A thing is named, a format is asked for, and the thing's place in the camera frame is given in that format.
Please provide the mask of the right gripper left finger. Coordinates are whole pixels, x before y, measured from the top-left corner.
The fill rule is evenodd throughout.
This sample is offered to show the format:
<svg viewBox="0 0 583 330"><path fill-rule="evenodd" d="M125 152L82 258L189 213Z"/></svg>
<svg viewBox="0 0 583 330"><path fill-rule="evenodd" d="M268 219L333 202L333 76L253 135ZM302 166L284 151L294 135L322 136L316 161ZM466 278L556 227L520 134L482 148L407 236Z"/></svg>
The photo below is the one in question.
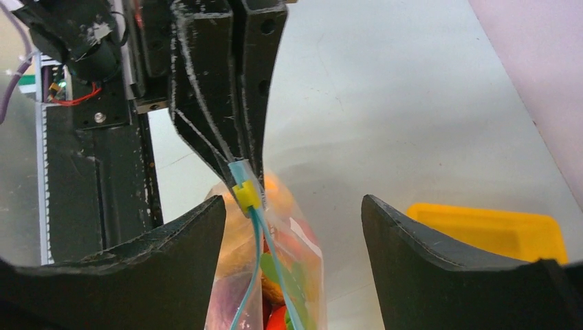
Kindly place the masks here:
<svg viewBox="0 0 583 330"><path fill-rule="evenodd" d="M224 200L214 196L79 261L2 261L1 328L203 329L225 220Z"/></svg>

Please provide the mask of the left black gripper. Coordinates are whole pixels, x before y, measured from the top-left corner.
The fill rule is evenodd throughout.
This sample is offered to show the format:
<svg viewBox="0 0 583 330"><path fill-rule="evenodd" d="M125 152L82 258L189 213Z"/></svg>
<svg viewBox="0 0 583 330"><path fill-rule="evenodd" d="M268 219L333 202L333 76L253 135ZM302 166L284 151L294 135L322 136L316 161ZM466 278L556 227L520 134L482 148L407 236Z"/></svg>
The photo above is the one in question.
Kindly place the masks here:
<svg viewBox="0 0 583 330"><path fill-rule="evenodd" d="M260 182L267 104L287 20L284 1L16 1L33 44L84 83L123 78L137 105L165 105L179 137L223 181L245 157ZM170 42L170 14L172 39Z"/></svg>

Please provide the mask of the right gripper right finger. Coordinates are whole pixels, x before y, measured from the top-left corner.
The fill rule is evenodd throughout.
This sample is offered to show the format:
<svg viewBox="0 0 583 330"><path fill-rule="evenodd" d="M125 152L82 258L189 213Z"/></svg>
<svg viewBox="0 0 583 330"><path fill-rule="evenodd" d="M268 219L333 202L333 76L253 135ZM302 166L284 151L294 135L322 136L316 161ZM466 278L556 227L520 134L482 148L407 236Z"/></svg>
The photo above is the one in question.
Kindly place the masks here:
<svg viewBox="0 0 583 330"><path fill-rule="evenodd" d="M362 230L387 329L581 329L582 264L501 256L412 220L374 195Z"/></svg>

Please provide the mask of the clear zip top bag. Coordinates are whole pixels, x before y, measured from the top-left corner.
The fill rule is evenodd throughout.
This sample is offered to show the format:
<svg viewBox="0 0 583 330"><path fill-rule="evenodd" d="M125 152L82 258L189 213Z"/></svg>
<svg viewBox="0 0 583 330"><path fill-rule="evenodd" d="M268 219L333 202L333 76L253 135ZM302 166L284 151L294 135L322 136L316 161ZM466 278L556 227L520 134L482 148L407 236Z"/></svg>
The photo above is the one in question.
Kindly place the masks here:
<svg viewBox="0 0 583 330"><path fill-rule="evenodd" d="M318 240L287 187L228 165L225 228L205 321L207 329L326 329L324 262Z"/></svg>

